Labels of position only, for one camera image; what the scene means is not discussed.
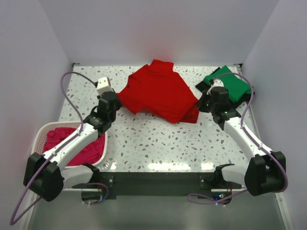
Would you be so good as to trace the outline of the red t shirt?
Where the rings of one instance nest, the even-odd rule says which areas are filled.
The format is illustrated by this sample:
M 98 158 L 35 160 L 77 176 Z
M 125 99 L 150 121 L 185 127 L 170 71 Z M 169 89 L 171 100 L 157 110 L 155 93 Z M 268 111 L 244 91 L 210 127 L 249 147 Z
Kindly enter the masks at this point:
M 129 75 L 127 85 L 118 93 L 122 104 L 133 114 L 148 111 L 170 123 L 197 123 L 198 99 L 174 63 L 154 59 Z

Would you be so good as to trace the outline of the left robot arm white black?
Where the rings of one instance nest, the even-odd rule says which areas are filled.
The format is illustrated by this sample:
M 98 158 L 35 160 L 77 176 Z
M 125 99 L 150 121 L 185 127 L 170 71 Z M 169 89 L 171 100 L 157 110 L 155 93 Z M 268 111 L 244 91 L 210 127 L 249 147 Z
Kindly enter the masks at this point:
M 99 96 L 98 106 L 91 110 L 71 135 L 42 155 L 36 152 L 30 155 L 24 175 L 26 189 L 50 202 L 65 188 L 78 184 L 96 187 L 99 184 L 98 168 L 88 163 L 70 169 L 66 166 L 86 146 L 111 128 L 121 106 L 113 90 L 103 93 Z

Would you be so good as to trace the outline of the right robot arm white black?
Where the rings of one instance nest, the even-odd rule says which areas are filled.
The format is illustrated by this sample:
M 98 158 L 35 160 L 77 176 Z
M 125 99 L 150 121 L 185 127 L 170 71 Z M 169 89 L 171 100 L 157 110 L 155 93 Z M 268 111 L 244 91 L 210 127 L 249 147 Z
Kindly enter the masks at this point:
M 232 108 L 225 87 L 203 91 L 197 108 L 212 115 L 213 121 L 236 142 L 249 161 L 246 167 L 233 163 L 217 166 L 211 184 L 219 188 L 240 184 L 253 196 L 284 191 L 287 186 L 284 154 L 274 152 L 251 133 L 243 116 Z

